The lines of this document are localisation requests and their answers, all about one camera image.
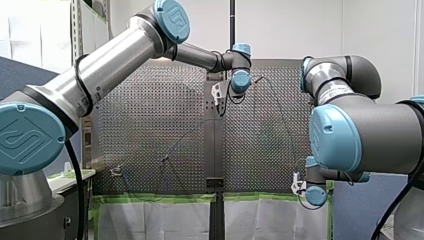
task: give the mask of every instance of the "blue joint cap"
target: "blue joint cap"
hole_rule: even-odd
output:
[[[315,160],[323,167],[355,171],[362,160],[361,138],[349,115],[326,104],[312,111],[309,140]]]
[[[306,201],[316,207],[321,207],[327,202],[327,192],[318,186],[311,186],[306,189]]]
[[[63,149],[62,122],[49,110],[29,103],[0,104],[0,174],[37,172]]]
[[[156,0],[155,17],[165,35],[174,43],[183,43],[190,35],[190,20],[177,0]]]
[[[303,60],[303,64],[301,66],[301,72],[302,72],[302,76],[300,76],[300,91],[303,93],[306,93],[306,83],[305,83],[305,78],[306,78],[306,69],[308,68],[309,62],[311,61],[312,57],[306,57]]]
[[[241,52],[247,55],[252,55],[252,49],[250,48],[250,45],[247,43],[236,43],[233,45],[233,51]]]
[[[252,84],[252,77],[245,70],[237,70],[231,78],[231,88],[235,93],[244,93]]]
[[[308,156],[306,157],[306,167],[310,168],[310,167],[315,167],[318,166],[319,164],[317,163],[317,161],[315,161],[315,157],[314,156]]]
[[[417,103],[424,103],[424,95],[418,95],[411,97],[411,101],[417,102]]]
[[[358,180],[359,183],[369,182],[371,174],[369,172],[362,173],[361,178]]]

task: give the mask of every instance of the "gray wall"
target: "gray wall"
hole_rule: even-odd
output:
[[[44,85],[55,76],[57,76],[57,73],[0,57],[0,101],[11,93],[21,90],[25,85]],[[80,133],[76,133],[74,137],[71,138],[71,141],[75,148],[76,155],[80,160]],[[66,150],[63,149],[56,161],[46,167],[44,172],[47,176],[59,173],[63,170],[66,161],[69,161],[69,156]]]
[[[369,183],[337,183],[334,194],[334,240],[370,239],[387,207],[407,182],[402,175],[371,175]]]

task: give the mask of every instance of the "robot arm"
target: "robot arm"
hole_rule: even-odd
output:
[[[33,151],[26,153],[32,155],[24,162],[16,161],[11,154],[6,155],[7,160],[0,161],[0,174],[28,174],[50,164],[60,153],[64,141],[78,131],[79,119],[90,114],[94,105],[151,58],[168,57],[210,72],[232,70],[232,89],[243,95],[251,84],[250,46],[236,44],[224,54],[209,52],[182,44],[189,33],[189,19],[183,7],[175,0],[158,0],[132,17],[128,29],[122,34],[77,61],[76,68],[67,70],[44,86],[27,86],[3,100],[0,106],[2,117],[10,116],[13,121],[14,116],[21,113],[26,119],[44,119],[48,124],[23,122],[23,126],[28,127],[28,131],[40,130],[37,132],[40,138],[49,135],[55,140],[44,146],[43,149],[48,151],[38,151],[34,147]],[[17,106],[25,111],[16,110]],[[10,137],[6,135],[4,138],[0,132],[0,150],[2,143],[13,140],[10,131]]]
[[[322,183],[335,173],[361,182],[366,172],[410,174],[416,169],[423,154],[421,99],[376,104],[379,74],[358,56],[305,58],[302,75],[301,90],[316,106],[309,123],[314,155],[309,163],[315,163],[307,164],[309,203],[325,203],[319,196],[325,195]]]

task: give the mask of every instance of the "vertical pole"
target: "vertical pole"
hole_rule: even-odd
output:
[[[236,42],[236,0],[230,0],[230,49]]]

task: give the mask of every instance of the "perforated metal panel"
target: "perforated metal panel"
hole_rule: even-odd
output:
[[[187,65],[147,65],[101,102],[98,161],[104,166],[96,194],[205,191],[205,74]],[[112,177],[109,170],[118,165],[123,176]]]
[[[222,172],[225,191],[290,191],[295,161],[303,169],[310,155],[312,108],[299,91],[300,64],[254,60],[252,74],[267,80],[242,104],[228,104],[225,124],[203,124],[216,112],[206,104],[212,84],[204,70],[158,62],[140,68],[93,114],[93,166],[100,169],[95,194],[206,192],[206,177]],[[213,141],[223,141],[223,148]],[[222,163],[223,171],[216,169]],[[109,170],[118,165],[123,176],[112,177]]]
[[[224,140],[226,191],[290,192],[295,162],[310,155],[309,97],[299,90],[301,61],[256,60],[265,77],[240,105],[229,104]]]

